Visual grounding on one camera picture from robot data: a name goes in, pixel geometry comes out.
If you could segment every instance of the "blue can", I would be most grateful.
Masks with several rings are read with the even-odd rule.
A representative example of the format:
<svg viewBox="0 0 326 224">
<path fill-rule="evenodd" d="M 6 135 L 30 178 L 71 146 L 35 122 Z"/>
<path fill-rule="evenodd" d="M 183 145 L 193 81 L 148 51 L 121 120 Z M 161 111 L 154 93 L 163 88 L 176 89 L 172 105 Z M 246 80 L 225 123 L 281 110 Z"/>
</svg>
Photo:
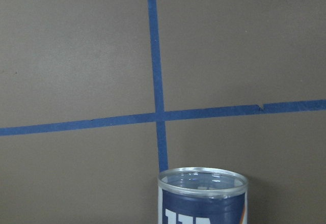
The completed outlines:
<svg viewBox="0 0 326 224">
<path fill-rule="evenodd" d="M 158 176 L 158 224 L 247 224 L 246 177 L 185 167 Z"/>
</svg>

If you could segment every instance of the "can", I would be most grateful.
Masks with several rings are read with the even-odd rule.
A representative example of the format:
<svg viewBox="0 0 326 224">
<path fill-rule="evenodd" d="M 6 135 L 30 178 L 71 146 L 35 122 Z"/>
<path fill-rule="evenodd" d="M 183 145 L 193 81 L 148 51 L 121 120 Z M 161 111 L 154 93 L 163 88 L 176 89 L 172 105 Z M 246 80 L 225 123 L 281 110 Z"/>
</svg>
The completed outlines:
<svg viewBox="0 0 326 224">
<path fill-rule="evenodd" d="M 184 167 L 158 176 L 158 224 L 247 224 L 246 177 Z"/>
</svg>

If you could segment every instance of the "vertical blue tape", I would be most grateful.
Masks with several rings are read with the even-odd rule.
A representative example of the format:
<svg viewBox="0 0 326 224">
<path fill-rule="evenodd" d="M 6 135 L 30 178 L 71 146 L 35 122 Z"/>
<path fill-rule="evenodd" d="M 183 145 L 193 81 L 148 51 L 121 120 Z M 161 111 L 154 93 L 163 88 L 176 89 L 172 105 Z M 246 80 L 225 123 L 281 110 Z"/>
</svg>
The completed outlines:
<svg viewBox="0 0 326 224">
<path fill-rule="evenodd" d="M 159 50 L 158 20 L 156 0 L 148 1 L 149 31 L 151 41 L 155 114 L 157 118 L 164 115 L 163 81 Z M 164 121 L 156 122 L 159 170 L 168 169 L 167 137 Z"/>
</svg>

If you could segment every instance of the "metal can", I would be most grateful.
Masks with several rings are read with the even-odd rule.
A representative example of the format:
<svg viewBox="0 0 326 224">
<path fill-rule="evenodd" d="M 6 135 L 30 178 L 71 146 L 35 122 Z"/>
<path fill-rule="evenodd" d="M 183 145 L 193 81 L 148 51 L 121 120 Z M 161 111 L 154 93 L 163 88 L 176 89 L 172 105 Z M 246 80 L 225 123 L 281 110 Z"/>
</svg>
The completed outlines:
<svg viewBox="0 0 326 224">
<path fill-rule="evenodd" d="M 246 177 L 185 167 L 158 176 L 158 224 L 247 224 Z"/>
</svg>

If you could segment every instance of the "silver metal rim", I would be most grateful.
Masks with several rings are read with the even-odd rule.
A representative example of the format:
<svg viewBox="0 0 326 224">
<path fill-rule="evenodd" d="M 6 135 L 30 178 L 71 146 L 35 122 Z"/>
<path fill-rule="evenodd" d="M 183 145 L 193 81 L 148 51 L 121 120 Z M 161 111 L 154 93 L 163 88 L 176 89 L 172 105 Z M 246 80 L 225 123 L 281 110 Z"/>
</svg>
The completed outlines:
<svg viewBox="0 0 326 224">
<path fill-rule="evenodd" d="M 162 179 L 166 176 L 175 175 L 177 173 L 217 173 L 223 174 L 227 176 L 234 177 L 242 182 L 242 185 L 239 187 L 227 188 L 227 189 L 216 189 L 216 190 L 203 190 L 203 189 L 191 189 L 178 187 L 174 185 L 170 185 L 164 182 Z M 216 168 L 207 168 L 207 167 L 183 167 L 183 168 L 175 168 L 161 172 L 158 175 L 158 186 L 166 191 L 181 194 L 181 195 L 191 195 L 200 198 L 229 198 L 233 196 L 238 196 L 243 194 L 248 189 L 248 179 L 236 172 L 231 172 L 223 169 Z"/>
</svg>

